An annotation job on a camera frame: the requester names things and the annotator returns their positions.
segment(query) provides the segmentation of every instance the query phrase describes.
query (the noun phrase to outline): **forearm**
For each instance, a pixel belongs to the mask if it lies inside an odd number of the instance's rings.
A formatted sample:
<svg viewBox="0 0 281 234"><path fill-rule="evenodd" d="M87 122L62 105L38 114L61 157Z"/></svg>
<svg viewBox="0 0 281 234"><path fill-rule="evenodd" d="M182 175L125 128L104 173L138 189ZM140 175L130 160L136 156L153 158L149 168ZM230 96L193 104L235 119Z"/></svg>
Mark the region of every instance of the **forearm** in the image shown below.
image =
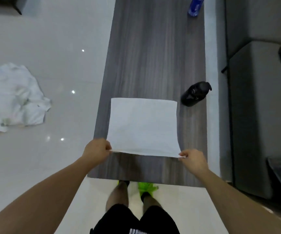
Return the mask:
<svg viewBox="0 0 281 234"><path fill-rule="evenodd" d="M0 233L54 233L90 169L78 159L33 186L0 212Z"/></svg>
<svg viewBox="0 0 281 234"><path fill-rule="evenodd" d="M210 170L202 174L200 179L230 234L281 234L281 221L278 218Z"/></svg>

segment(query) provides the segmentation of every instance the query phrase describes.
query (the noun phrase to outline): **hand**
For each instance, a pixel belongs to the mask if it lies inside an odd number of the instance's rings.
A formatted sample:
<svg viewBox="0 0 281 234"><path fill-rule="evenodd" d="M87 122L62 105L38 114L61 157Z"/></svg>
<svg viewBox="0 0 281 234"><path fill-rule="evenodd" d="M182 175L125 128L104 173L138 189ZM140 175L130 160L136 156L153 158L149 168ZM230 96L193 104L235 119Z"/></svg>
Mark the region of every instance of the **hand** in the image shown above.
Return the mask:
<svg viewBox="0 0 281 234"><path fill-rule="evenodd" d="M109 141L104 138L94 139L85 146L82 159L94 168L106 160L111 149Z"/></svg>
<svg viewBox="0 0 281 234"><path fill-rule="evenodd" d="M179 158L184 166L197 178L201 178L202 174L209 170L208 163L201 151L197 149L184 150L180 156L186 156L186 158Z"/></svg>

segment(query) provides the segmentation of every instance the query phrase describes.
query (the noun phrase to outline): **black shorts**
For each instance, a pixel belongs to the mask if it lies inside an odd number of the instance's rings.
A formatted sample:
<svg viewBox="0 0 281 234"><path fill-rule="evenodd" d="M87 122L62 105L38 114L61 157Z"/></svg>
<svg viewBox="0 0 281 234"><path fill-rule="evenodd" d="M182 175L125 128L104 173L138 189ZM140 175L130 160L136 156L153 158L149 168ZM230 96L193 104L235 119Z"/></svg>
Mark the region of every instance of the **black shorts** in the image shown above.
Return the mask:
<svg viewBox="0 0 281 234"><path fill-rule="evenodd" d="M179 233L170 215L159 206L151 206L138 220L123 204L112 206L97 223L93 234L160 234Z"/></svg>

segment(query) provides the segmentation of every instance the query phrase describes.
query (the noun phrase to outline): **left hand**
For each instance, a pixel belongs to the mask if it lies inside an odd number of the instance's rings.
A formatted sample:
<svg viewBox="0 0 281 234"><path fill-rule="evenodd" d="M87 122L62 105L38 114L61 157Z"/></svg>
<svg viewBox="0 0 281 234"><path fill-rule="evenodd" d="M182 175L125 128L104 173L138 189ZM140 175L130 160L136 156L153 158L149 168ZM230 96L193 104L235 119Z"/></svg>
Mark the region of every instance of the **left hand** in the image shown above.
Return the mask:
<svg viewBox="0 0 281 234"><path fill-rule="evenodd" d="M84 149L82 159L92 167L101 164L111 153L111 145L104 138L93 139Z"/></svg>

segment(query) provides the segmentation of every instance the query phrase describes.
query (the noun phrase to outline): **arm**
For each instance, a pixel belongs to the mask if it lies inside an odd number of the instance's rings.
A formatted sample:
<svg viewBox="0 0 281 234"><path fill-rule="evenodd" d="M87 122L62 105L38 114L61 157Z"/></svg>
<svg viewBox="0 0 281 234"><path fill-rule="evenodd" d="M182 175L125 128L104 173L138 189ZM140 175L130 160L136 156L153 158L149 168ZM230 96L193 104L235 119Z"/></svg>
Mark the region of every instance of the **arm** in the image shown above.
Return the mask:
<svg viewBox="0 0 281 234"><path fill-rule="evenodd" d="M87 173L110 154L105 139L92 140L82 157L23 193L0 212L0 233L56 231Z"/></svg>
<svg viewBox="0 0 281 234"><path fill-rule="evenodd" d="M211 172L202 152L185 150L179 155L186 156L179 160L204 184L230 234L281 234L281 221Z"/></svg>

